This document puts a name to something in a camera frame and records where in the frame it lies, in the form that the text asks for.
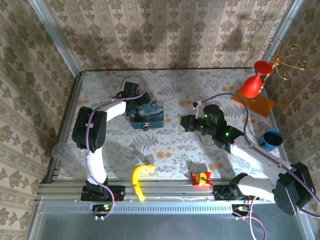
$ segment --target red snack bag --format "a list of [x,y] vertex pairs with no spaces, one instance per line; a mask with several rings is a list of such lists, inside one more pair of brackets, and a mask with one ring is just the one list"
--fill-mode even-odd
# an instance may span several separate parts
[[206,186],[213,187],[212,183],[209,182],[211,172],[190,172],[192,185],[193,186]]

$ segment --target wallpaper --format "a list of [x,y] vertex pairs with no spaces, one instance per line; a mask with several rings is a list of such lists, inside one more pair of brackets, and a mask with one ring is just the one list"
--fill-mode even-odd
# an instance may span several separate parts
[[44,0],[81,71],[252,67],[288,0]]
[[[267,89],[277,102],[273,112],[289,160],[308,166],[320,196],[320,1],[304,2],[282,41],[302,47],[297,57],[288,58],[289,64],[298,66],[306,60],[310,67],[305,71],[282,67],[280,73],[291,71],[292,79],[282,80],[273,74]],[[282,55],[293,53],[284,46]],[[320,214],[314,201],[312,207]]]
[[28,1],[0,0],[0,239],[23,239],[73,76]]

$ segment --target table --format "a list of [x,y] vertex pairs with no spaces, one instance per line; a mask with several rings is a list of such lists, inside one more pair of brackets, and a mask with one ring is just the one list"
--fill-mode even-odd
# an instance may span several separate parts
[[[86,178],[85,151],[81,152],[72,141],[74,127],[80,107],[95,108],[115,96],[121,89],[120,83],[128,75],[139,75],[146,82],[146,90],[152,101],[162,101],[164,127],[146,132],[133,129],[127,118],[117,116],[107,123],[106,140],[102,156],[109,178],[129,180],[137,165],[152,164],[154,173],[145,173],[143,178],[185,179],[189,172],[211,172],[213,178],[232,178],[247,173],[255,178],[266,176],[241,158],[228,154],[216,146],[210,136],[184,132],[178,117],[195,114],[192,103],[219,93],[235,93],[243,82],[254,75],[252,69],[188,69],[188,70],[139,70],[139,71],[90,71],[81,75],[82,89],[78,97],[68,143],[74,148],[76,158],[61,165],[58,177],[61,179]],[[140,84],[137,77],[130,78]],[[225,120],[243,130],[244,108],[221,96],[207,104],[216,104],[224,112]],[[257,139],[272,121],[254,112],[249,112],[247,135]],[[276,149],[273,154],[279,157]]]

